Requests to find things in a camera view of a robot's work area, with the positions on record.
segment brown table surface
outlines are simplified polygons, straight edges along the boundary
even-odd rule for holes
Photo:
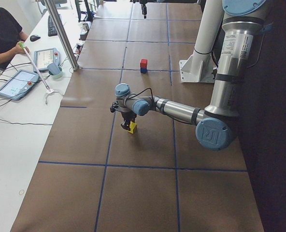
[[[114,88],[204,108],[212,84],[182,83],[197,4],[104,2],[88,34],[12,232],[262,232],[238,139],[213,152],[195,127],[156,112],[132,135]],[[148,73],[140,60],[148,59]]]

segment red block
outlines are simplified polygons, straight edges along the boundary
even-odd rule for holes
[[[147,59],[141,59],[140,68],[147,69]]]

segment mouse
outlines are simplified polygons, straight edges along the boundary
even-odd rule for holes
[[[36,41],[36,40],[38,40],[38,39],[40,39],[41,37],[39,36],[39,35],[31,35],[30,36],[30,41],[32,41],[32,42],[34,42],[34,41]]]

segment blue cylinder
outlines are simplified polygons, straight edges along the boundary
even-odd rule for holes
[[[130,93],[129,85],[121,83],[115,87],[115,95],[117,97],[122,97]]]
[[[132,111],[139,116],[144,116],[149,111],[149,103],[145,100],[137,100],[132,105]]]

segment white desk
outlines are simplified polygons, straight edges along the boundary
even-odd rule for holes
[[[65,31],[71,46],[74,47],[79,42],[81,31],[77,13],[74,10],[59,10],[58,13],[62,15]],[[35,42],[28,39],[25,46],[30,49],[31,57],[35,50],[56,47],[62,62],[66,54],[58,36],[47,36],[47,18],[48,12],[32,32],[41,38]],[[29,62],[26,55],[16,55],[11,63],[16,65],[26,62]],[[31,65],[16,68],[32,71]],[[51,88],[60,89],[64,93],[71,77],[69,61],[64,62],[62,69],[62,78],[53,80],[49,77],[47,82]],[[12,76],[16,72],[14,68],[9,68],[4,74]],[[45,93],[44,84],[37,84],[20,101],[11,101],[0,107],[0,119],[20,123],[52,124],[62,96],[57,93],[49,95],[48,104],[45,105]],[[50,130],[51,126],[12,125],[0,121],[0,232],[8,232],[12,227]]]

